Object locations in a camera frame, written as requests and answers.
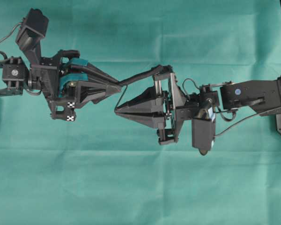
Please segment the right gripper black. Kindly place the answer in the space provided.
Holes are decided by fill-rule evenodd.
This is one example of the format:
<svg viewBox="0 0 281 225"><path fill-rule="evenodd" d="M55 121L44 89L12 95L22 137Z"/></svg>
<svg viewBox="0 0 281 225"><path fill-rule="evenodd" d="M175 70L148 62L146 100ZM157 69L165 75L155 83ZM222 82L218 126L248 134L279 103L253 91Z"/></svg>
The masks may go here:
<svg viewBox="0 0 281 225"><path fill-rule="evenodd" d="M158 129L160 145L176 143L184 121L192 120L205 101L211 101L213 111L219 106L218 92L208 85L200 87L198 94L189 95L177 85L171 66L159 65L155 69L155 86L116 107L114 112L125 119ZM171 128L165 128L165 118L171 119Z"/></svg>

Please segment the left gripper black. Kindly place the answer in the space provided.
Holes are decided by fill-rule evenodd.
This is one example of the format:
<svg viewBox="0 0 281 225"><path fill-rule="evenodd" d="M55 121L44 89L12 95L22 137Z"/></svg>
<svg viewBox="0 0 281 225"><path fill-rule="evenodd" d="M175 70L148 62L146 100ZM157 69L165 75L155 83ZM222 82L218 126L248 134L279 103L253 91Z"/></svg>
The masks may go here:
<svg viewBox="0 0 281 225"><path fill-rule="evenodd" d="M121 92L117 79L79 57L78 50L59 50L30 65L31 88L42 92L54 120L75 121L74 105L97 104ZM61 76L61 69L66 75Z"/></svg>

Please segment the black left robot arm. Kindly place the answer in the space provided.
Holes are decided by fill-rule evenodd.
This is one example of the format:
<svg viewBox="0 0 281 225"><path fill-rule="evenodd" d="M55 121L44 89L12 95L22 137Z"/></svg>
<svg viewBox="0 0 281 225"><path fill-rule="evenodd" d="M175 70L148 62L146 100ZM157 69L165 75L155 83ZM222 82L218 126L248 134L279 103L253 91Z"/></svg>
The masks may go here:
<svg viewBox="0 0 281 225"><path fill-rule="evenodd" d="M80 58L77 50L60 50L53 57L26 67L21 57L0 52L0 97L43 94L51 118L75 121L75 109L97 104L121 91L119 81Z"/></svg>

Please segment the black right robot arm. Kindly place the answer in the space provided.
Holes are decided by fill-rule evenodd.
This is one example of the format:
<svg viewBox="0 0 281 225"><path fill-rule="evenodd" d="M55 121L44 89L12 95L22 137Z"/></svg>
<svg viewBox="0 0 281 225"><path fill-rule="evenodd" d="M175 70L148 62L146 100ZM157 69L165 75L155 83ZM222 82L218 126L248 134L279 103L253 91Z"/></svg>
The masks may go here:
<svg viewBox="0 0 281 225"><path fill-rule="evenodd" d="M219 91L203 85L198 93L188 94L177 85L172 69L152 75L154 85L134 99L117 104L114 112L157 130L159 143L178 141L186 120L192 122L192 146L206 154L217 134L217 114L236 115L238 108L248 106L259 116L276 116L276 129L281 134L281 76L272 81L252 80L224 82Z"/></svg>

